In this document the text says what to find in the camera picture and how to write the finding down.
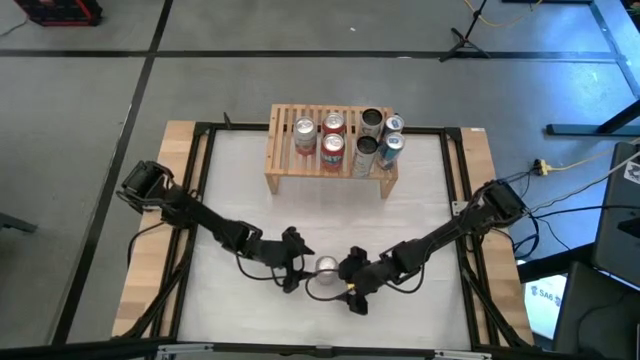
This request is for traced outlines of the black chair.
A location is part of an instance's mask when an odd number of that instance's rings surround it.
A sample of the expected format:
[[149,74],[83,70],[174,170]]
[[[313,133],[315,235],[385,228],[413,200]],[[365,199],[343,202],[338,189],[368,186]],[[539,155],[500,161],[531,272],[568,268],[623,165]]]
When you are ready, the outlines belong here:
[[640,290],[572,263],[553,349],[596,360],[640,360]]

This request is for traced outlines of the plain red soda can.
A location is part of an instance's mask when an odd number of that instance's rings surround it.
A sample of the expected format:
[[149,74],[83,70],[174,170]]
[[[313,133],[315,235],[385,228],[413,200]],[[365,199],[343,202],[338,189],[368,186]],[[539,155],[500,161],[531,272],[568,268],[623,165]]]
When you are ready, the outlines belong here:
[[342,115],[337,112],[330,112],[322,121],[322,133],[324,136],[337,134],[343,136],[346,131],[346,122]]

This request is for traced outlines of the red portable generator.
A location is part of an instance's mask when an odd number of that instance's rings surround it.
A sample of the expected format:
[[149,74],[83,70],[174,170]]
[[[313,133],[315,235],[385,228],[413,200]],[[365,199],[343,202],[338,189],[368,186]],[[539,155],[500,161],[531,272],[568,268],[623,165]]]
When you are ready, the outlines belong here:
[[97,26],[103,8],[97,0],[13,0],[40,26]]

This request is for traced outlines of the grey desk leg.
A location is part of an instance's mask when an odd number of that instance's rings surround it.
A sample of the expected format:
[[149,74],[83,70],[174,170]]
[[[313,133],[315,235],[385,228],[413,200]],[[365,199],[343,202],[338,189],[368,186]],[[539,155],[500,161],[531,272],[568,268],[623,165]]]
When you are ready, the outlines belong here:
[[15,229],[25,233],[34,233],[37,226],[0,212],[0,229]]

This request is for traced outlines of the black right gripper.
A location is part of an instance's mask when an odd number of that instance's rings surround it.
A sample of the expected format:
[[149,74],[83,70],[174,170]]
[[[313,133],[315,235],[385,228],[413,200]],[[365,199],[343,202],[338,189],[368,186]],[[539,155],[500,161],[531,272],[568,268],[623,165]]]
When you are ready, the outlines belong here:
[[358,293],[374,293],[389,281],[399,278],[401,272],[394,260],[383,256],[379,260],[368,260],[367,251],[353,246],[349,254],[338,264],[338,277],[341,280],[351,280],[356,293],[347,294],[349,311],[357,315],[368,314],[368,301],[364,295]]

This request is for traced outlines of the black tripod stand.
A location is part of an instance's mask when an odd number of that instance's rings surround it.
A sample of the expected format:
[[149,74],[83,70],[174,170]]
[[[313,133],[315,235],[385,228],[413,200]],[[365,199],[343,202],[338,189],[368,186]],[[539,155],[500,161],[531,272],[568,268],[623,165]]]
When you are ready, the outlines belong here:
[[481,49],[470,40],[470,36],[474,28],[476,27],[476,24],[479,21],[480,16],[482,15],[482,12],[484,10],[484,7],[486,6],[487,1],[488,0],[482,0],[482,3],[478,9],[474,9],[473,6],[470,6],[472,10],[472,21],[465,33],[461,33],[455,27],[452,27],[450,29],[451,33],[457,39],[457,42],[451,49],[449,49],[444,55],[442,55],[439,58],[440,63],[444,63],[454,58],[460,58],[461,55],[463,54],[462,49],[471,49],[472,53],[477,55],[479,58],[484,58],[484,59],[491,58],[491,55],[488,52]]

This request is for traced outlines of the black computer case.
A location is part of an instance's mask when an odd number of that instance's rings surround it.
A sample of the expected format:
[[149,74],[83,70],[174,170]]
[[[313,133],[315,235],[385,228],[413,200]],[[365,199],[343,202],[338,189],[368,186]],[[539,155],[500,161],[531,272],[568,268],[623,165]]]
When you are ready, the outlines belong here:
[[600,269],[640,287],[640,145],[618,143],[611,168],[635,154],[607,180],[592,259]]

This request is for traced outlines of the slatted wooden shelf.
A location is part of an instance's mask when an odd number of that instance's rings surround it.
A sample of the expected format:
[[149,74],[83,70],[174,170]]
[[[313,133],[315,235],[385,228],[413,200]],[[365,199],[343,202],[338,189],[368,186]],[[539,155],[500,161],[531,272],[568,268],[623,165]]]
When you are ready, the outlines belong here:
[[[378,109],[383,120],[394,114],[390,107],[274,104],[269,116],[264,170],[270,191],[273,194],[278,192],[283,177],[354,179],[352,167],[359,137],[359,120],[362,112],[368,108]],[[346,122],[346,131],[342,136],[345,141],[343,164],[337,172],[327,171],[321,163],[322,140],[325,137],[321,125],[330,112],[339,113]],[[294,144],[294,123],[302,116],[310,117],[317,127],[316,151],[307,156],[299,154]]]

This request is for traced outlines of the black desk leg frame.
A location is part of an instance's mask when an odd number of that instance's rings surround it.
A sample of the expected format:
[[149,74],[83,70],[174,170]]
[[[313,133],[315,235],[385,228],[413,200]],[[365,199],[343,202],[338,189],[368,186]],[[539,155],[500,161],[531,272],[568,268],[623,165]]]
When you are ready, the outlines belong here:
[[621,52],[595,1],[589,4],[589,8],[614,55],[616,65],[636,100],[602,124],[548,124],[545,128],[546,134],[550,136],[640,137],[640,125],[631,125],[631,122],[640,118],[640,84],[633,75],[627,57]]

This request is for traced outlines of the white printed sign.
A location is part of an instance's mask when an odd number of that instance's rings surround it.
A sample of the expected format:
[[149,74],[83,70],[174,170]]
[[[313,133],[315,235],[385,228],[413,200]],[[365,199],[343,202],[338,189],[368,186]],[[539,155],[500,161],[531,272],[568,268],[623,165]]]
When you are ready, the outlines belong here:
[[554,275],[525,284],[524,301],[533,333],[554,337],[566,280],[563,275]]

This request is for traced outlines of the silver aluminium bar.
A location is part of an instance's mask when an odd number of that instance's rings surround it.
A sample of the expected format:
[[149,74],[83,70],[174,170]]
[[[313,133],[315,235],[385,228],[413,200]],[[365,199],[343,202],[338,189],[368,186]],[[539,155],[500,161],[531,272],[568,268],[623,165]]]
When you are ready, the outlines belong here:
[[339,347],[331,345],[267,345],[242,343],[176,343],[159,345],[158,354],[181,354],[199,352],[233,352],[281,355],[307,355],[315,358],[335,358],[338,356],[393,356],[422,357],[448,360],[496,360],[486,352],[441,349],[398,349]]

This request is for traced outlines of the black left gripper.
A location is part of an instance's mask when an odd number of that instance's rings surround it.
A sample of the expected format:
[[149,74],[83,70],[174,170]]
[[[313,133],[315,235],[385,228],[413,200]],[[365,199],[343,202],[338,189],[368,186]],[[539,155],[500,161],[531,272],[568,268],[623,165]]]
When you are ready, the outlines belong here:
[[281,241],[260,240],[256,245],[257,261],[271,268],[288,271],[282,284],[283,292],[286,294],[295,291],[304,278],[303,271],[293,270],[294,259],[314,254],[295,227],[289,227],[288,233],[282,235]]

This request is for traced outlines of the blue silver Red Bull can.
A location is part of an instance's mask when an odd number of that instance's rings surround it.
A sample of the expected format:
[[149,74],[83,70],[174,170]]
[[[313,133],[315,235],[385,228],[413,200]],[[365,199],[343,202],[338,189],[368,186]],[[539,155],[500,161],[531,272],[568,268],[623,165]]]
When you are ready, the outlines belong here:
[[383,170],[391,170],[405,146],[405,137],[398,132],[387,134],[378,148],[377,164]]
[[385,119],[382,126],[381,137],[384,138],[390,133],[400,133],[404,128],[404,119],[399,114],[393,114]]

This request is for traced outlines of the white Celsius can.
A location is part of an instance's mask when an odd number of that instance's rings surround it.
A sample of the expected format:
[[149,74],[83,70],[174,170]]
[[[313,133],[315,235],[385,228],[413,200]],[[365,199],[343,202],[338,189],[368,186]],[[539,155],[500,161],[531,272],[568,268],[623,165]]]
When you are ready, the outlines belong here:
[[382,113],[376,108],[364,110],[359,120],[359,136],[370,136],[378,139],[381,134],[383,122]]
[[371,136],[359,137],[356,141],[352,175],[368,177],[378,149],[378,141]]

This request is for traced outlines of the red can with blue logo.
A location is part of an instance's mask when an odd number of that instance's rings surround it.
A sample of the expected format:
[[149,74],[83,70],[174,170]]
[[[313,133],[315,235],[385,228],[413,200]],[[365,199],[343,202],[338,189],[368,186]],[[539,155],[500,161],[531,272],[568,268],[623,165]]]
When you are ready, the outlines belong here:
[[344,138],[336,133],[326,135],[322,140],[321,163],[327,171],[337,172],[342,168],[345,152]]

